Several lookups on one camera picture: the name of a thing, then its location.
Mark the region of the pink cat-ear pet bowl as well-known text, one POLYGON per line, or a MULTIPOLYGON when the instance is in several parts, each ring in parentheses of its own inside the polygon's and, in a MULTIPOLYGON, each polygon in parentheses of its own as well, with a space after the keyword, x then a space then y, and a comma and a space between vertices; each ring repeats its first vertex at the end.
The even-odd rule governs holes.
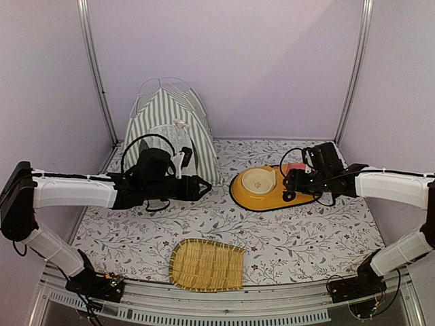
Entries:
POLYGON ((288 163, 285 166, 285 176, 289 175, 291 170, 305 170, 306 164, 303 162, 297 162, 297 163, 288 163))

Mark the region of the cream ceramic pet bowl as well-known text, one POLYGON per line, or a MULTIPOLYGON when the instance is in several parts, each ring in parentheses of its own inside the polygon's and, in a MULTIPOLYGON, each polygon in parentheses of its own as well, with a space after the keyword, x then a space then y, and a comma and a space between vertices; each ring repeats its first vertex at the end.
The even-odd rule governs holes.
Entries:
POLYGON ((249 169, 243 174, 241 183, 250 193, 257 195, 268 194, 276 186, 275 171, 263 168, 249 169))

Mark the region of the yellow double bowl holder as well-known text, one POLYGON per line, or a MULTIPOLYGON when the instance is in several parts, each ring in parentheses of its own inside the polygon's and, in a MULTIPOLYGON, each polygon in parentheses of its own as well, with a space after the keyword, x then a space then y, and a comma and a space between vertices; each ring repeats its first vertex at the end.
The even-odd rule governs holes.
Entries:
POLYGON ((241 208, 247 211, 253 212, 268 212, 286 209, 294 206, 302 206, 310 203, 314 203, 320 196, 308 195, 300 192, 288 191, 284 184, 284 177, 281 174, 279 166, 261 166, 255 168, 263 168, 265 170, 274 170, 276 176, 276 186, 268 194, 257 195, 248 192, 241 183, 243 174, 253 168, 248 168, 237 176, 235 176, 230 182, 229 192, 232 200, 241 208))

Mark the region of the striped green white pet tent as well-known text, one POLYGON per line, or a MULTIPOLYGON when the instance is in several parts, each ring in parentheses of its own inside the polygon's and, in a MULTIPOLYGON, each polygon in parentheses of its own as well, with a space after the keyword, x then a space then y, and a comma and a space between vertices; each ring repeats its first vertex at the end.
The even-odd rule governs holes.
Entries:
POLYGON ((205 105, 182 79, 154 78, 141 85, 124 138, 124 170, 137 163, 141 150, 152 147, 170 154, 189 147, 193 154, 182 174, 197 175, 213 186, 223 184, 205 105))

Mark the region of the woven bamboo tray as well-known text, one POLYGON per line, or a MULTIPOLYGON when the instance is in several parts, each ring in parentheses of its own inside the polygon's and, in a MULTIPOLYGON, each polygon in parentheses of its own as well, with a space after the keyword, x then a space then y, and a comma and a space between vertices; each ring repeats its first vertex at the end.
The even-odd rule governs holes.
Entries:
POLYGON ((173 249, 169 280, 180 289, 201 293, 243 288, 245 249, 212 240, 189 238, 173 249))

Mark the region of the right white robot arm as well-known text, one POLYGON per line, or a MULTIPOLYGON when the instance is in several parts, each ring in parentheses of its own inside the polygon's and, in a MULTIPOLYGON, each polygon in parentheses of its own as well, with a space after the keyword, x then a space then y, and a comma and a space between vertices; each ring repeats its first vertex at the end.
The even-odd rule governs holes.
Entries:
POLYGON ((365 296, 392 270, 421 259, 434 250, 434 173, 412 173, 354 163, 345 166, 331 142, 299 149, 301 168, 280 168, 289 194, 314 200, 328 193, 400 203, 425 212, 423 225, 383 249, 371 253, 358 267, 351 290, 365 296))

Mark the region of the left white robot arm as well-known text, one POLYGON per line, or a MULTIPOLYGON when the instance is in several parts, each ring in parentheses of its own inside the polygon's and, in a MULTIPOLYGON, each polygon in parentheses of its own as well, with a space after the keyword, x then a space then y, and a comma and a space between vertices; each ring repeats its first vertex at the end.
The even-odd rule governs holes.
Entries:
POLYGON ((101 289, 85 256, 37 223, 35 209, 51 206, 97 206, 126 210, 150 200, 198 201, 211 184, 198 175, 188 175, 189 149, 170 154, 145 149, 137 163, 120 173, 70 175, 34 170, 19 162, 1 192, 1 233, 12 242, 37 251, 63 270, 87 295, 101 289))

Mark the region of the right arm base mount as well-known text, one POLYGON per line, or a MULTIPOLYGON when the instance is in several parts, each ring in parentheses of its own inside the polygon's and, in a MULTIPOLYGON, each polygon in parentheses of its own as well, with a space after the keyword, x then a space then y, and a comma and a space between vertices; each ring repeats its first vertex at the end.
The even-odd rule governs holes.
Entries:
POLYGON ((370 319, 381 312, 381 304, 387 290, 383 276, 378 276, 370 267, 372 258, 379 249, 371 253, 357 268, 357 275, 351 278, 331 276, 326 283, 326 290, 333 303, 347 302, 371 295, 380 295, 367 301, 357 302, 349 306, 351 314, 358 319, 370 319))

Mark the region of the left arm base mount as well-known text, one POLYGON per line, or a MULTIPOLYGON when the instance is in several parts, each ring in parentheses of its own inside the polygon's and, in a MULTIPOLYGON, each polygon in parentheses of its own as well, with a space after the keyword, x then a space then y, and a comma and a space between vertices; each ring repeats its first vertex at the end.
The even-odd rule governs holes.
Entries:
POLYGON ((65 289, 85 297, 120 303, 124 293, 124 277, 113 272, 96 272, 86 254, 81 250, 78 253, 84 260, 84 269, 77 276, 69 277, 65 289))

